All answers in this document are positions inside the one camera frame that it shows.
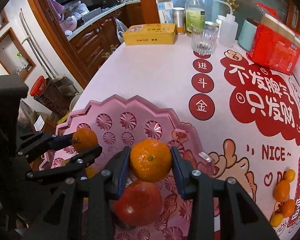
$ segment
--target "wooden cabinet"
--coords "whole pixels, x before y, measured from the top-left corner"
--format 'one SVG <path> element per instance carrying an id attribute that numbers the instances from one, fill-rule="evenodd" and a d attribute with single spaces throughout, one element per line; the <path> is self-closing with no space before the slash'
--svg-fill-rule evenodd
<path id="1" fill-rule="evenodd" d="M 76 35 L 70 43 L 77 50 L 80 60 L 92 78 L 98 71 L 98 67 L 106 60 L 102 56 L 109 52 L 110 48 L 102 35 L 99 22 L 88 26 Z"/>
<path id="2" fill-rule="evenodd" d="M 102 17 L 70 40 L 90 78 L 112 54 L 111 45 L 120 46 L 115 18 L 128 28 L 144 24 L 140 3 L 129 4 Z"/>
<path id="3" fill-rule="evenodd" d="M 122 21 L 124 25 L 126 25 L 128 28 L 131 26 L 128 12 L 127 12 L 127 6 L 124 6 L 118 10 L 115 11 L 115 16 L 118 20 Z"/>
<path id="4" fill-rule="evenodd" d="M 131 25 L 145 24 L 141 3 L 128 4 L 126 7 Z"/>
<path id="5" fill-rule="evenodd" d="M 114 19 L 113 14 L 108 14 L 107 16 L 101 18 L 99 21 L 102 36 L 105 38 L 110 45 L 113 45 L 114 47 L 118 47 L 121 43 L 118 40 L 117 36 L 117 24 Z"/>

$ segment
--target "teal canister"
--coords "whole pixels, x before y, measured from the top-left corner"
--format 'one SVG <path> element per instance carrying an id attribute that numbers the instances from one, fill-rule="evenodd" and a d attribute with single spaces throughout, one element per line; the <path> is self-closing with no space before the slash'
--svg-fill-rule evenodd
<path id="1" fill-rule="evenodd" d="M 242 30 L 238 38 L 238 44 L 247 52 L 250 52 L 251 50 L 257 26 L 258 22 L 251 18 L 247 18 L 243 22 Z"/>

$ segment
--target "plastic bottle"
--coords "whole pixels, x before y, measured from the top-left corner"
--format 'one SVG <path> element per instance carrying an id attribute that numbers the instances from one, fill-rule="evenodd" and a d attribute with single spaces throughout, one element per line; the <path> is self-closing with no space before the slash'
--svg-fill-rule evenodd
<path id="1" fill-rule="evenodd" d="M 221 28 L 221 25 L 222 25 L 222 20 L 224 20 L 226 17 L 223 16 L 223 15 L 218 15 L 218 19 L 216 19 L 216 24 L 219 25 L 219 30 L 218 30 L 218 36 L 217 38 L 219 38 L 220 36 L 220 28 Z"/>
<path id="2" fill-rule="evenodd" d="M 186 34 L 191 37 L 191 24 L 204 29 L 205 10 L 202 0 L 187 0 L 186 9 Z"/>
<path id="3" fill-rule="evenodd" d="M 234 45 L 235 36 L 237 35 L 238 24 L 234 21 L 235 16 L 232 15 L 232 8 L 229 4 L 220 0 L 214 1 L 224 3 L 230 8 L 230 13 L 227 13 L 227 17 L 222 20 L 219 43 L 223 46 L 231 48 Z"/>

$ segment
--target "yellow tin box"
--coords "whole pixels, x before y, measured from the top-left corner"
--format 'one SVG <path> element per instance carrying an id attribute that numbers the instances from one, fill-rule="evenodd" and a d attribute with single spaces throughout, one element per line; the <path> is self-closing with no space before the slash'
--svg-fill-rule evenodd
<path id="1" fill-rule="evenodd" d="M 175 28 L 174 23 L 133 25 L 122 36 L 127 46 L 174 44 Z"/>

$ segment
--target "red jar lid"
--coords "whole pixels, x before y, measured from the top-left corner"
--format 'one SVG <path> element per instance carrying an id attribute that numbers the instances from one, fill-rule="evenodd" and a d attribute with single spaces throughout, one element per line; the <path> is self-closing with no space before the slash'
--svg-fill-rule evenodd
<path id="1" fill-rule="evenodd" d="M 32 97 L 41 95 L 42 92 L 45 90 L 46 86 L 47 86 L 47 81 L 43 76 L 40 76 L 32 86 L 30 95 Z"/>

